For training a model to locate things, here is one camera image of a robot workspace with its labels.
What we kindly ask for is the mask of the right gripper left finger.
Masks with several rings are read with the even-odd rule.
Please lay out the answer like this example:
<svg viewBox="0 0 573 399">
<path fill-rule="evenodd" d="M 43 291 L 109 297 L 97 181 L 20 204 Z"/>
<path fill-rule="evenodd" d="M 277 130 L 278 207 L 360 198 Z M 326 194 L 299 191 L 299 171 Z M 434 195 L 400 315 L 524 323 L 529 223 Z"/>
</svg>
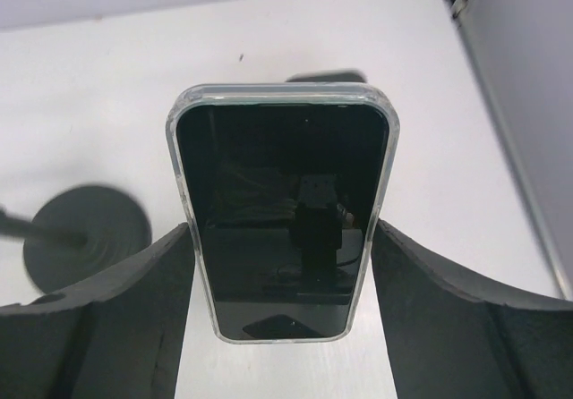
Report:
<svg viewBox="0 0 573 399">
<path fill-rule="evenodd" d="M 177 226 L 147 249 L 1 309 L 3 398 L 172 398 L 195 267 Z"/>
</svg>

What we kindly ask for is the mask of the phone with clear case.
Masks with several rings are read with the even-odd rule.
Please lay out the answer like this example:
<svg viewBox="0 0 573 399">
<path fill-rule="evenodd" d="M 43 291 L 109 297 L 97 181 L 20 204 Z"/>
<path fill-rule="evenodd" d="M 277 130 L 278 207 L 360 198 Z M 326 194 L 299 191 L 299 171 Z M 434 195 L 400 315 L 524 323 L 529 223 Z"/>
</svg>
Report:
<svg viewBox="0 0 573 399">
<path fill-rule="evenodd" d="M 364 82 L 201 84 L 167 145 L 211 323 L 231 344 L 353 325 L 400 123 Z"/>
</svg>

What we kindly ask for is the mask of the brown base phone stand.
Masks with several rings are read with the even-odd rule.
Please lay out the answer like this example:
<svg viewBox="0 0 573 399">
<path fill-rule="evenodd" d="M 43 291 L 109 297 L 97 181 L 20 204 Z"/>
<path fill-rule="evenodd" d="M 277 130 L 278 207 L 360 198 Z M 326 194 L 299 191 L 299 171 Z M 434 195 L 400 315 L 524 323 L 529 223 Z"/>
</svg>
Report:
<svg viewBox="0 0 573 399">
<path fill-rule="evenodd" d="M 323 72 L 298 73 L 286 82 L 353 82 L 366 83 L 366 76 L 356 69 L 331 70 Z"/>
</svg>

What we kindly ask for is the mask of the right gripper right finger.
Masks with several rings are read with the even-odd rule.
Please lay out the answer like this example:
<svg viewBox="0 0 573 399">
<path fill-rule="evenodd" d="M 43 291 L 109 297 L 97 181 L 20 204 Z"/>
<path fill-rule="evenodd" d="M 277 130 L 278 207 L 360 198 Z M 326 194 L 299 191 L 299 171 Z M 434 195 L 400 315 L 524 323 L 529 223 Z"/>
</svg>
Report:
<svg viewBox="0 0 573 399">
<path fill-rule="evenodd" d="M 570 301 L 478 274 L 382 221 L 372 272 L 399 397 L 571 397 Z"/>
</svg>

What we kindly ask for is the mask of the black clamp phone stand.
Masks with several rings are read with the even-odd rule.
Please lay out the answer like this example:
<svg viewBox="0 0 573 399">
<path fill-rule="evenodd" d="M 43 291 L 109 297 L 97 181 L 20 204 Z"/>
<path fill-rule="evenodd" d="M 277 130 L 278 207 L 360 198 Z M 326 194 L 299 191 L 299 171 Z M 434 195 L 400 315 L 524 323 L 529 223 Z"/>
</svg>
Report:
<svg viewBox="0 0 573 399">
<path fill-rule="evenodd" d="M 147 214 L 131 195 L 87 184 L 56 195 L 32 219 L 2 210 L 1 237 L 23 241 L 27 275 L 48 294 L 146 249 L 152 231 Z"/>
</svg>

